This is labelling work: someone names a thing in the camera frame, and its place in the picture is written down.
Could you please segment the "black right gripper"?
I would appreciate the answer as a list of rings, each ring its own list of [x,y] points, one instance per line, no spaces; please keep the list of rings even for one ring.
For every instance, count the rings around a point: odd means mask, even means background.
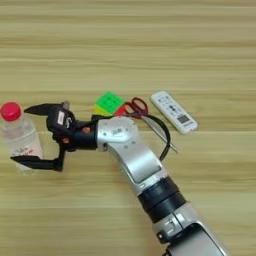
[[[65,106],[64,103],[44,103],[26,108],[25,113],[47,116],[51,110]],[[54,140],[59,143],[59,155],[57,158],[41,159],[38,156],[21,155],[13,156],[16,163],[38,170],[53,170],[61,172],[63,170],[65,152],[76,150],[96,150],[97,149],[97,119],[89,121],[79,121],[74,117],[64,119],[62,126],[58,125],[54,132]]]

